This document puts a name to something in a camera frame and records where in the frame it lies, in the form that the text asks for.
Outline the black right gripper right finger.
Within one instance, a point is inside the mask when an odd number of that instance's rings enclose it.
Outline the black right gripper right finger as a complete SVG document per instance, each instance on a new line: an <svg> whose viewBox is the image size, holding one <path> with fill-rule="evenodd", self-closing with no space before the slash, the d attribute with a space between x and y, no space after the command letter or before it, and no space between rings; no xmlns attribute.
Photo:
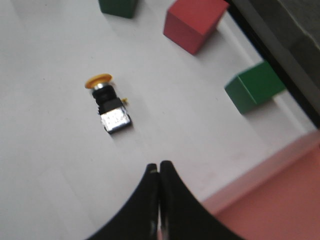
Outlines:
<svg viewBox="0 0 320 240"><path fill-rule="evenodd" d="M194 197L173 163L160 163L160 219L163 240L241 240Z"/></svg>

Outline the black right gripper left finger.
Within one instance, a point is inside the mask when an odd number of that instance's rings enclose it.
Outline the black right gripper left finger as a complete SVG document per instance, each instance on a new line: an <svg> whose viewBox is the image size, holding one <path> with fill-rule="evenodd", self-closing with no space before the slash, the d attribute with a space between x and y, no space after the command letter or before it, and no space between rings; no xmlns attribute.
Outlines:
<svg viewBox="0 0 320 240"><path fill-rule="evenodd" d="M90 240L156 240L159 218L159 173L150 163L122 208Z"/></svg>

